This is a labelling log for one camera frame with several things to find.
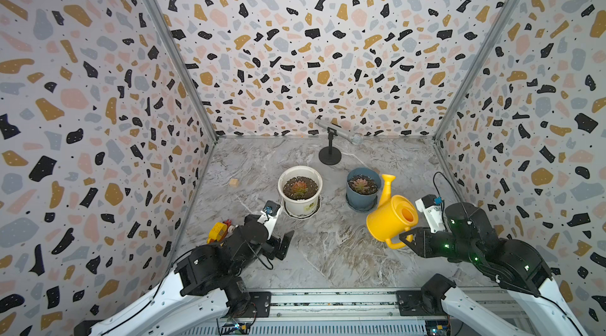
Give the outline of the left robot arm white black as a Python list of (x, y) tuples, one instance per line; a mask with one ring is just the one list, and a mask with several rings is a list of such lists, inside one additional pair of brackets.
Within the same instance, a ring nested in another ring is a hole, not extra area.
[(272, 269), (294, 236), (271, 234), (274, 217), (253, 216), (222, 241), (195, 247), (159, 285), (105, 320), (85, 320), (75, 335), (174, 335), (226, 315), (243, 314), (251, 296), (241, 273), (258, 261)]

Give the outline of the yellow plastic watering can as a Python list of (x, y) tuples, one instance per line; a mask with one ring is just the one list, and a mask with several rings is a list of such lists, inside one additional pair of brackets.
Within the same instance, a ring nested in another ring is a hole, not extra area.
[(403, 241), (394, 243), (393, 239), (418, 225), (418, 212), (407, 198), (392, 194), (391, 184), (396, 176), (382, 174), (381, 177), (383, 191), (377, 209), (366, 218), (366, 228), (374, 239), (384, 242), (389, 249), (402, 249), (407, 245)]

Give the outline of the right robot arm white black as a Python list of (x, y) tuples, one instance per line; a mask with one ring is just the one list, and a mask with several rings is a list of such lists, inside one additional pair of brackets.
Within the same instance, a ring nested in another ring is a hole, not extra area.
[[(499, 238), (485, 211), (471, 203), (445, 206), (427, 195), (415, 203), (427, 227), (415, 227), (400, 240), (422, 258), (471, 263), (519, 304), (540, 335), (587, 332), (563, 299), (551, 268), (525, 241)], [(453, 316), (479, 334), (513, 335), (520, 330), (469, 298), (450, 279), (434, 275), (421, 288), (429, 309)]]

